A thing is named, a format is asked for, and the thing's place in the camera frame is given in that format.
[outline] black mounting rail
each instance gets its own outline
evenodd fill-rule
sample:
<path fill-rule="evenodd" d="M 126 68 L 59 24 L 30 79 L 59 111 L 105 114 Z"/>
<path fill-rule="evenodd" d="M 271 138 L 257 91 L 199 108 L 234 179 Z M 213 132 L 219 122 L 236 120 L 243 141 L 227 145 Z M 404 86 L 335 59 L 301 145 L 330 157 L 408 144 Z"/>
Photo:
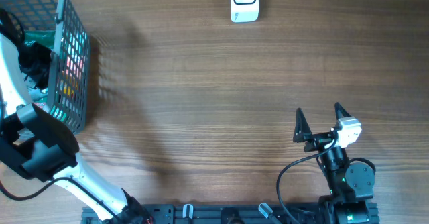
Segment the black mounting rail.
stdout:
<path fill-rule="evenodd" d="M 202 205 L 194 206 L 192 219 L 183 218 L 183 206 L 174 205 L 143 205 L 154 218 L 154 224 L 273 224 L 259 211 L 257 205 Z M 291 214 L 301 224 L 325 224 L 325 208 L 320 203 L 291 203 L 287 204 Z M 279 205 L 271 208 L 281 223 L 289 224 L 290 220 Z M 378 223 L 377 204 L 369 203 L 371 213 L 370 223 Z M 231 222 L 231 216 L 237 221 Z M 89 207 L 82 212 L 81 224 L 102 224 L 97 214 Z"/>

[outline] green object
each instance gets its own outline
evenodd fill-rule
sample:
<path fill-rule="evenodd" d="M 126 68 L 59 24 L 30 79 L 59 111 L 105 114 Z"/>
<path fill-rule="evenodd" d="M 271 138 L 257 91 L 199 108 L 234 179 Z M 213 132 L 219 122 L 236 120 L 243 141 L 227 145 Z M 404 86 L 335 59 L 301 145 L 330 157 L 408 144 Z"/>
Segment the green object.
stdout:
<path fill-rule="evenodd" d="M 27 46 L 31 46 L 37 42 L 51 50 L 54 49 L 55 30 L 27 30 L 25 31 L 25 42 Z"/>

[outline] white device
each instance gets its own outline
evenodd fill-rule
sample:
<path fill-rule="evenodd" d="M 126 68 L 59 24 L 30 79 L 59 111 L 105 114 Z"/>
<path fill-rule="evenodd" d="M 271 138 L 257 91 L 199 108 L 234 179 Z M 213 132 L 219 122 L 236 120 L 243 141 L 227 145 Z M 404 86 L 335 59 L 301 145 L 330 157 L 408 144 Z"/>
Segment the white device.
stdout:
<path fill-rule="evenodd" d="M 259 15 L 259 0 L 231 0 L 231 20 L 234 23 L 252 22 Z"/>
<path fill-rule="evenodd" d="M 361 122 L 356 117 L 341 117 L 337 120 L 336 126 L 339 128 L 336 132 L 338 134 L 336 147 L 346 148 L 349 144 L 353 144 L 362 132 Z M 326 144 L 324 148 L 329 148 L 332 143 Z"/>

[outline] wire basket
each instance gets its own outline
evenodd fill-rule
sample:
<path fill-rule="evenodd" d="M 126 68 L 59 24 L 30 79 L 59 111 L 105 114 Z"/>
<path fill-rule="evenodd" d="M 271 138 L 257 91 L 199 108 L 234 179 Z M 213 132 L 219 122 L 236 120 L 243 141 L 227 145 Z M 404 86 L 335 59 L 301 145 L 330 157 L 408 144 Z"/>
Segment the wire basket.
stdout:
<path fill-rule="evenodd" d="M 0 0 L 24 30 L 55 30 L 46 102 L 38 104 L 74 134 L 85 126 L 88 92 L 89 35 L 70 0 Z M 21 139 L 29 133 L 21 134 Z"/>

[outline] wood grain surface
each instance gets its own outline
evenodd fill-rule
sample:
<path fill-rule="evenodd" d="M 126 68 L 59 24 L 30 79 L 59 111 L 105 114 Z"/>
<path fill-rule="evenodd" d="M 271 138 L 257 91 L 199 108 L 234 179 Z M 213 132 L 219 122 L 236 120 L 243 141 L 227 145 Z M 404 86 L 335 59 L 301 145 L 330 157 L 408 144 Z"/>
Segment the wood grain surface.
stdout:
<path fill-rule="evenodd" d="M 72 0 L 91 35 L 82 155 L 142 203 L 277 203 L 275 180 L 307 156 L 295 110 L 314 133 L 339 101 L 363 124 L 350 157 L 377 166 L 382 223 L 429 218 L 429 0 L 261 0 L 233 24 L 229 0 Z M 16 194 L 42 183 L 1 166 Z M 282 180 L 287 201 L 328 194 L 316 162 Z M 1 223 L 79 223 L 54 187 L 0 196 Z"/>

